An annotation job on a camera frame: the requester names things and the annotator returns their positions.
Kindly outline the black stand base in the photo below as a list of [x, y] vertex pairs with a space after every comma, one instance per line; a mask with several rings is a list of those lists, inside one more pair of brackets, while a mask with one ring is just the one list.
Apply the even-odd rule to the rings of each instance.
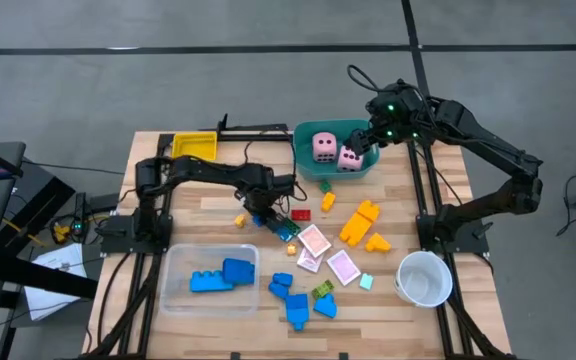
[[5, 207], [13, 216], [0, 222], [1, 281], [85, 299], [94, 297], [95, 280], [18, 257], [74, 194], [72, 187], [50, 173], [26, 174], [14, 182]]

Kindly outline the white paper sheets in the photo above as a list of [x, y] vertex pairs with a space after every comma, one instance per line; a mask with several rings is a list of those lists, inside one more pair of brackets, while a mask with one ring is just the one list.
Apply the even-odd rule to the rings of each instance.
[[[39, 255], [32, 263], [50, 269], [57, 269], [72, 275], [87, 277], [87, 272], [83, 265], [82, 245], [78, 243]], [[24, 287], [24, 292], [32, 321], [42, 320], [79, 300], [77, 296], [60, 294], [29, 286]]]

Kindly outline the yellow plastic basket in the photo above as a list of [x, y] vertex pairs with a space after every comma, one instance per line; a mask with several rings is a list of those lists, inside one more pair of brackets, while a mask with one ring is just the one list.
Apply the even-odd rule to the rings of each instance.
[[173, 136], [171, 157], [195, 156], [207, 161], [217, 157], [217, 133], [211, 131], [180, 132]]

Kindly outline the blue patterned rectangular toy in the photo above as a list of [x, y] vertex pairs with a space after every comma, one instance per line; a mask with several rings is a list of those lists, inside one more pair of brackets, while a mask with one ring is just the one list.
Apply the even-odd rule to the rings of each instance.
[[301, 227], [299, 226], [298, 231], [289, 231], [282, 227], [275, 233], [283, 242], [287, 243], [291, 241], [296, 235], [301, 232]]

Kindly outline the black aluminium table frame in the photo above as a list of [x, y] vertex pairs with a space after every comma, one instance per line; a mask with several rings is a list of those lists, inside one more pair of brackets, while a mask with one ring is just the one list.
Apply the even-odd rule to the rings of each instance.
[[[219, 139], [217, 161], [239, 164], [246, 143], [253, 138], [249, 148], [251, 162], [263, 163], [283, 174], [291, 170], [292, 155], [287, 136], [278, 130], [226, 131]], [[93, 342], [100, 349], [91, 349], [86, 360], [161, 360], [161, 359], [230, 359], [239, 355], [246, 359], [339, 359], [340, 354], [349, 359], [444, 359], [444, 346], [438, 315], [441, 310], [421, 309], [404, 302], [394, 292], [393, 277], [400, 261], [419, 248], [415, 217], [424, 209], [432, 212], [434, 198], [442, 197], [444, 203], [457, 204], [454, 194], [443, 180], [422, 180], [430, 173], [419, 155], [410, 156], [403, 145], [390, 145], [381, 151], [376, 169], [356, 181], [333, 184], [337, 199], [331, 212], [323, 214], [319, 205], [323, 194], [316, 184], [300, 177], [300, 184], [309, 197], [309, 206], [316, 208], [313, 219], [333, 236], [333, 250], [346, 249], [351, 258], [364, 271], [376, 275], [370, 292], [361, 290], [357, 281], [343, 288], [337, 280], [335, 300], [339, 313], [335, 319], [312, 312], [313, 300], [309, 295], [310, 320], [305, 329], [295, 332], [287, 322], [285, 305], [270, 294], [266, 287], [274, 272], [295, 271], [293, 288], [309, 292], [324, 280], [334, 277], [324, 264], [319, 275], [301, 272], [285, 254], [285, 245], [271, 236], [268, 230], [248, 225], [236, 229], [230, 222], [241, 213], [232, 194], [226, 197], [225, 186], [186, 183], [175, 190], [171, 213], [174, 217], [171, 244], [196, 243], [217, 245], [252, 244], [260, 254], [260, 304], [252, 314], [228, 316], [175, 316], [164, 315], [158, 310], [163, 304], [159, 290], [164, 285], [161, 270], [156, 298], [149, 304], [153, 308], [150, 322], [142, 319], [148, 298], [143, 300], [135, 313], [130, 329], [127, 350], [119, 344], [102, 353], [98, 341], [85, 340], [83, 350]], [[371, 199], [381, 206], [381, 215], [375, 226], [389, 240], [393, 248], [389, 254], [378, 255], [364, 250], [349, 249], [338, 241], [336, 234], [351, 217], [361, 200]], [[109, 255], [104, 261], [97, 295], [93, 305], [89, 328], [93, 336], [108, 336], [125, 311], [131, 289], [133, 265], [136, 256], [130, 255], [125, 265], [117, 270], [106, 302], [103, 295], [109, 279], [123, 254]], [[472, 254], [454, 255], [458, 269], [462, 301], [482, 334], [490, 344], [504, 354], [511, 353], [499, 300], [490, 267]]]

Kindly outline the blue single-stud toy block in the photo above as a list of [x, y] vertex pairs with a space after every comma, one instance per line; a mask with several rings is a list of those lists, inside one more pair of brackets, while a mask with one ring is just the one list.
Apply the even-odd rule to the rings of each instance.
[[285, 298], [286, 319], [296, 332], [304, 330], [309, 321], [308, 295], [288, 295]]

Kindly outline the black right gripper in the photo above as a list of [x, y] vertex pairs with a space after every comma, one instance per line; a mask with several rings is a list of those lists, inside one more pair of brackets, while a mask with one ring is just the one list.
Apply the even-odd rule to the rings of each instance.
[[393, 128], [390, 120], [371, 117], [370, 127], [367, 131], [355, 129], [345, 141], [345, 146], [357, 155], [364, 155], [369, 152], [372, 143], [378, 146], [397, 145], [403, 142], [400, 134]]

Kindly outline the blue two-stud toy block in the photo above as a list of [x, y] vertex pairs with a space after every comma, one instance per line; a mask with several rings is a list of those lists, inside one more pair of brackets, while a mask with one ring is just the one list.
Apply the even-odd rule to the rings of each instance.
[[327, 318], [334, 319], [337, 315], [337, 305], [334, 295], [328, 293], [315, 301], [313, 310]]

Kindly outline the long blue toy block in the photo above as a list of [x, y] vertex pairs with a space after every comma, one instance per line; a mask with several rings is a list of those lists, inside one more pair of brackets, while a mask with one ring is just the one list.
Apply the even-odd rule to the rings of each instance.
[[224, 280], [223, 273], [220, 270], [195, 271], [192, 273], [189, 289], [193, 293], [221, 292], [233, 290], [234, 285]]

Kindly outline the pink foam die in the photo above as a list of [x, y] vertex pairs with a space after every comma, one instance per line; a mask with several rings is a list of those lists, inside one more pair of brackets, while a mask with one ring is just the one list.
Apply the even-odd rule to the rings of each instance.
[[319, 132], [312, 137], [313, 160], [318, 163], [331, 163], [337, 157], [337, 141], [330, 132]]
[[362, 170], [364, 158], [357, 155], [354, 151], [346, 146], [339, 150], [337, 170], [339, 172], [358, 172]]

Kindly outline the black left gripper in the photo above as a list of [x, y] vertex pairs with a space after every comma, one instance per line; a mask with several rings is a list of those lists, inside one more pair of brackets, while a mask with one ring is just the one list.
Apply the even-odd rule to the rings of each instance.
[[284, 196], [293, 194], [293, 184], [269, 185], [268, 187], [245, 188], [241, 191], [243, 207], [253, 215], [260, 217], [260, 224], [276, 233], [281, 226], [289, 231], [298, 231], [299, 226], [285, 214], [274, 209], [275, 203]]

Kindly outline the teal plastic bin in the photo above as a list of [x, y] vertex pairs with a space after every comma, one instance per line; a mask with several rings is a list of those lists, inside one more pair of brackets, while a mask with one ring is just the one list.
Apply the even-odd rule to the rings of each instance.
[[351, 180], [364, 177], [379, 161], [380, 152], [376, 145], [364, 154], [362, 168], [355, 172], [337, 169], [337, 161], [317, 162], [313, 158], [312, 137], [320, 132], [331, 133], [337, 140], [337, 149], [343, 145], [353, 130], [366, 130], [369, 122], [362, 119], [332, 119], [306, 121], [298, 124], [293, 132], [297, 170], [308, 181]]

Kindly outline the lime green toy block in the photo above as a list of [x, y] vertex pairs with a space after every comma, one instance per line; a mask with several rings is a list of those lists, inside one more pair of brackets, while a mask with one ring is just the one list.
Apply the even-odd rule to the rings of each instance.
[[315, 300], [325, 297], [327, 294], [334, 290], [334, 285], [330, 280], [325, 280], [323, 283], [316, 286], [312, 291], [311, 295]]

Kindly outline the large yellow toy block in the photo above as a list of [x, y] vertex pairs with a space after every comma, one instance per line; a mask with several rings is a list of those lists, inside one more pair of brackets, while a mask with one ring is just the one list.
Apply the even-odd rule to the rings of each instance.
[[339, 239], [350, 247], [360, 243], [380, 214], [378, 204], [363, 201], [347, 223], [343, 226]]

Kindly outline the clear plastic container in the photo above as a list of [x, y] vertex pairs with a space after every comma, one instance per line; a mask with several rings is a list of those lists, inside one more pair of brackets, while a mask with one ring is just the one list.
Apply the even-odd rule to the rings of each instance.
[[[193, 293], [189, 289], [195, 271], [222, 272], [225, 258], [246, 260], [255, 265], [252, 285], [234, 285], [221, 292]], [[160, 311], [178, 316], [239, 316], [254, 313], [259, 305], [259, 252], [251, 244], [179, 244], [166, 256], [160, 290]]]

